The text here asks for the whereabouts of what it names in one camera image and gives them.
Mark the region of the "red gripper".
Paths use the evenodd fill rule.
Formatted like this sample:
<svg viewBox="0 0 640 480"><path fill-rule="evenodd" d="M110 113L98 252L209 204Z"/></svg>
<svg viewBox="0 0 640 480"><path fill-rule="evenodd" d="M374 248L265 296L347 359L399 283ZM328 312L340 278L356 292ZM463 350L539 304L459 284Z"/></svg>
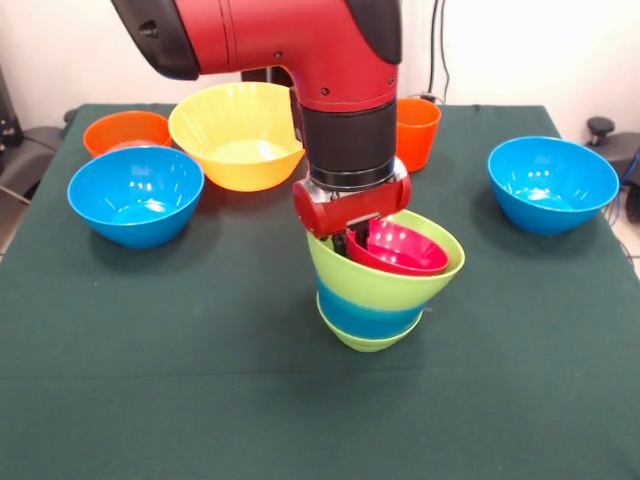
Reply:
<svg viewBox="0 0 640 480"><path fill-rule="evenodd" d="M347 235L361 248L368 247L370 221L395 214L408 206L411 180L408 174L395 176L371 189L330 192L310 178L293 186L293 199L302 225L316 238L332 236L333 250L348 258Z"/></svg>

